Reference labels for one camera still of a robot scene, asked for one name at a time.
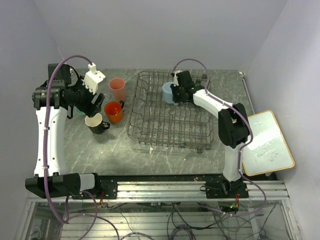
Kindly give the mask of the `light blue mug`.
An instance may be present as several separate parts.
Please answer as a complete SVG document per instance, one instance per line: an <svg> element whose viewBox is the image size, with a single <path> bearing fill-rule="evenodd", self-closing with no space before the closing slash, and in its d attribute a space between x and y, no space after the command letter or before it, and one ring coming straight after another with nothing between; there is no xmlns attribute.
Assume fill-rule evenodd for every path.
<svg viewBox="0 0 320 240"><path fill-rule="evenodd" d="M162 100L167 104L173 104L177 106L178 103L173 101L173 93L171 88L172 84L173 82L166 82L162 85Z"/></svg>

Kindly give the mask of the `green ceramic mug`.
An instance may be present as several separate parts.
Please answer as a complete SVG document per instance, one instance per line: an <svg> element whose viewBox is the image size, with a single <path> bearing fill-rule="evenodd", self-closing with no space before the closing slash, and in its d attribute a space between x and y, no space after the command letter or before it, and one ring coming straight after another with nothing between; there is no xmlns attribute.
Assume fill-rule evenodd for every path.
<svg viewBox="0 0 320 240"><path fill-rule="evenodd" d="M85 113L82 112L81 110L79 110L78 108L75 108L75 111L76 111L76 113L79 114L79 115L85 115Z"/></svg>

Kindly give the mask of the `black mug white interior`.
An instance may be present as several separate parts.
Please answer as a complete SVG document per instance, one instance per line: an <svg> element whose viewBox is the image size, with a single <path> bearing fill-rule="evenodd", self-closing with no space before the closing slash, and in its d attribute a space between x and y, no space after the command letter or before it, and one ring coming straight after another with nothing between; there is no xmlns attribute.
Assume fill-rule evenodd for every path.
<svg viewBox="0 0 320 240"><path fill-rule="evenodd" d="M95 114L93 117L86 116L85 124L93 134L101 135L110 128L110 123L103 120L100 113Z"/></svg>

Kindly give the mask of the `orange mug black handle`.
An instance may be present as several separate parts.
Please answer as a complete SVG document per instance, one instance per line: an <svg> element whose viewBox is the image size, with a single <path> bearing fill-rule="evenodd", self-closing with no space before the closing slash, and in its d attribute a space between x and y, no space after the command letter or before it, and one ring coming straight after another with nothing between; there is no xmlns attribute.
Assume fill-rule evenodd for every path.
<svg viewBox="0 0 320 240"><path fill-rule="evenodd" d="M119 123L123 119L124 105L125 103L122 100L119 102L112 101L105 105L104 112L111 123Z"/></svg>

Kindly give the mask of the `pink plastic tumbler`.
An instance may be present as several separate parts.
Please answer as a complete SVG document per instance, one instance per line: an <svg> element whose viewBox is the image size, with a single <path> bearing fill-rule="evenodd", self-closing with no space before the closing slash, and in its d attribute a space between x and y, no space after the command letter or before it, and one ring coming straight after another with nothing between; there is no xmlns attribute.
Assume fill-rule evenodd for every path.
<svg viewBox="0 0 320 240"><path fill-rule="evenodd" d="M126 82L122 78L114 78L109 82L109 88L117 101L126 100Z"/></svg>

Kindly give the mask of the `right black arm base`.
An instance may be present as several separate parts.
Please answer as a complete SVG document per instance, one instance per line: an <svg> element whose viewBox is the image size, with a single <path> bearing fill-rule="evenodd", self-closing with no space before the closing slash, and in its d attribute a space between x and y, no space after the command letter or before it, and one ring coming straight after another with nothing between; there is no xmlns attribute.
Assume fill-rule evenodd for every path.
<svg viewBox="0 0 320 240"><path fill-rule="evenodd" d="M247 184L240 178L229 182L222 174L209 176L200 187L201 192L205 192L207 199L235 199L248 198Z"/></svg>

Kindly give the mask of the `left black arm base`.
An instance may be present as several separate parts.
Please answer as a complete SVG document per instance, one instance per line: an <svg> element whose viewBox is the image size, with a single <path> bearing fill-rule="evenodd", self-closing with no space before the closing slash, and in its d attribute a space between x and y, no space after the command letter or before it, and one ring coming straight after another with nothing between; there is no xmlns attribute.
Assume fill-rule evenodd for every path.
<svg viewBox="0 0 320 240"><path fill-rule="evenodd" d="M96 177L96 196L103 200L115 200L118 195L118 183L114 177L98 175Z"/></svg>

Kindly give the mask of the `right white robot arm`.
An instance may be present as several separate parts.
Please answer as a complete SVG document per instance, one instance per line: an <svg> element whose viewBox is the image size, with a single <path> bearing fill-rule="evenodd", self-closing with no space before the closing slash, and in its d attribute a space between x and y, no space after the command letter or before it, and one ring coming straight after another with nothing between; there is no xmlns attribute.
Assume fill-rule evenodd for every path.
<svg viewBox="0 0 320 240"><path fill-rule="evenodd" d="M223 177L227 180L220 186L221 194L226 198L238 192L235 181L242 177L243 148L253 140L245 107L241 103L227 102L208 90L209 83L196 84L189 71L173 72L170 85L174 103L192 103L212 114L218 120L218 137L225 146Z"/></svg>

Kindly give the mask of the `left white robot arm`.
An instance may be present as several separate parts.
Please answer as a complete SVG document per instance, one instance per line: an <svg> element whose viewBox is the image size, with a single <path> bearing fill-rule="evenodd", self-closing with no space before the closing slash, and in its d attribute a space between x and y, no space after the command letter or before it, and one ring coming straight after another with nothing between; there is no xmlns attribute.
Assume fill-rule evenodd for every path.
<svg viewBox="0 0 320 240"><path fill-rule="evenodd" d="M53 77L32 93L38 121L38 154L33 177L25 180L25 188L44 199L46 190L51 198L85 194L96 199L102 193L97 173L69 173L64 154L66 119L73 117L73 108L94 117L102 108L105 96L97 93L98 84L106 77L94 63L85 76L77 76L72 84L72 66L63 64Z"/></svg>

